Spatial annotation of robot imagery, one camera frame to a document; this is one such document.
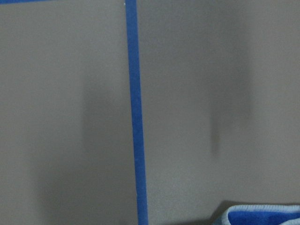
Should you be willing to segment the blue grey microfiber towel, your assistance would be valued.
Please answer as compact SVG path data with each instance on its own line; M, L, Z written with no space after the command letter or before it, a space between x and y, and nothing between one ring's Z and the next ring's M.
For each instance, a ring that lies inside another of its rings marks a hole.
M214 225L298 225L299 205L234 205Z

